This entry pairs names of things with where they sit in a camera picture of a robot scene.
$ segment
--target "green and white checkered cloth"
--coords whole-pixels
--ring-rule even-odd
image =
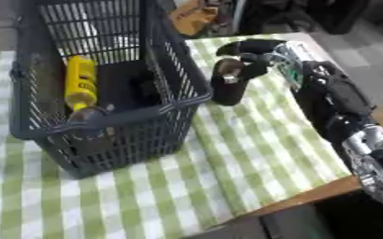
[[[233,40],[189,42],[207,77]],[[272,72],[241,105],[202,105],[175,155],[72,179],[9,135],[13,55],[0,54],[0,238],[178,238],[348,175]]]

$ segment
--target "table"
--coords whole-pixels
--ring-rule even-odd
[[[296,36],[307,37],[252,37]],[[238,39],[188,44],[208,77],[217,47]],[[241,105],[202,105],[178,153],[74,180],[8,134],[13,54],[0,54],[1,238],[177,238],[349,176],[271,72],[251,80]]]

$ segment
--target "metallic robot arm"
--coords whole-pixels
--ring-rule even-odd
[[[321,62],[302,42],[251,39],[225,45],[217,54],[275,67],[314,128],[348,155],[345,164],[363,190],[383,203],[383,128],[371,117],[375,107],[346,74]]]

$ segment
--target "chair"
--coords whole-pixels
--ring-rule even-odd
[[[286,0],[282,7],[275,6],[276,2],[248,1],[240,24],[240,34],[262,34],[266,24],[287,24],[293,32],[315,30],[315,22],[294,0]]]

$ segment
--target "robotic hand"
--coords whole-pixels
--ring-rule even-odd
[[[383,128],[371,117],[375,107],[347,75],[302,42],[250,39],[227,44],[217,55],[275,67],[314,128],[343,153],[363,190],[383,203]]]

